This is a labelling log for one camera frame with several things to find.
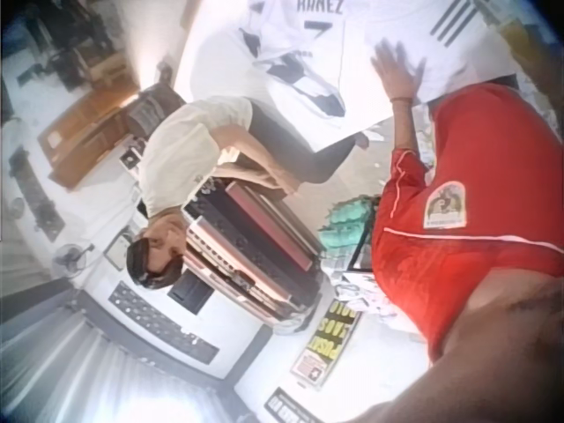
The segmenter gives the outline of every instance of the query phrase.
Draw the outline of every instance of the sign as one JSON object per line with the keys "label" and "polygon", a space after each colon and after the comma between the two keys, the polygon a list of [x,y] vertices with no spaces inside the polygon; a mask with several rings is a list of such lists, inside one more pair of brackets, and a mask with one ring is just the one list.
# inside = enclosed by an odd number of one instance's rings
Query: sign
{"label": "sign", "polygon": [[292,367],[292,373],[314,388],[321,388],[343,353],[360,313],[333,300],[314,336]]}
{"label": "sign", "polygon": [[264,408],[278,423],[322,423],[281,388],[274,391]]}

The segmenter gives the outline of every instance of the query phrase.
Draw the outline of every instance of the red shirt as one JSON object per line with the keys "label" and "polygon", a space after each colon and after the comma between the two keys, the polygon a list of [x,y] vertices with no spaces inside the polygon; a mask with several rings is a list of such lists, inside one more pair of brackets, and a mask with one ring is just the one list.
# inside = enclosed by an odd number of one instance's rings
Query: red shirt
{"label": "red shirt", "polygon": [[442,338],[493,267],[564,275],[564,152],[535,110],[499,85],[451,95],[434,122],[429,186],[414,152],[392,154],[372,264],[437,360]]}

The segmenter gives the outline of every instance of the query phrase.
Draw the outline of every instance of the bracelet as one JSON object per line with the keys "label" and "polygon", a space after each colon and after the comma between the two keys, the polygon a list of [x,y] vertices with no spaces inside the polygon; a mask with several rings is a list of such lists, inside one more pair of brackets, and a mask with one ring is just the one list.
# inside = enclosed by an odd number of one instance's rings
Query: bracelet
{"label": "bracelet", "polygon": [[393,99],[390,99],[390,103],[395,103],[396,101],[404,101],[409,104],[413,103],[413,99],[410,97],[394,97]]}

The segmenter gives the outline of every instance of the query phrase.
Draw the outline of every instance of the woman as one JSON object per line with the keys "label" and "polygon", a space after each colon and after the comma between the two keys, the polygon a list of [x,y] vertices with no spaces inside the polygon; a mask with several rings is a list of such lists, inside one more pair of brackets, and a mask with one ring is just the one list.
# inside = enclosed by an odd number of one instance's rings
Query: woman
{"label": "woman", "polygon": [[[313,153],[250,100],[212,97],[187,104],[151,135],[139,164],[139,185],[149,226],[128,249],[136,283],[160,288],[182,269],[187,224],[182,207],[212,175],[242,179],[292,194],[302,182],[323,183],[361,134]],[[242,153],[262,170],[234,164]]]}
{"label": "woman", "polygon": [[376,49],[394,112],[375,280],[427,338],[433,367],[355,421],[560,422],[564,152],[514,90],[473,85],[436,105],[429,186],[404,57]]}

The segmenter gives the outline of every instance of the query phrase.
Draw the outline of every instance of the fan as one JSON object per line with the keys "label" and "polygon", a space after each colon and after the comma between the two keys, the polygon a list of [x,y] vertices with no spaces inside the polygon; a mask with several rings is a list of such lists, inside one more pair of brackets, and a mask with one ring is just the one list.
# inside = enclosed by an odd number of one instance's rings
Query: fan
{"label": "fan", "polygon": [[63,245],[55,252],[53,259],[53,276],[55,278],[75,278],[86,267],[86,253],[92,251],[90,244],[87,249],[82,249],[76,244]]}

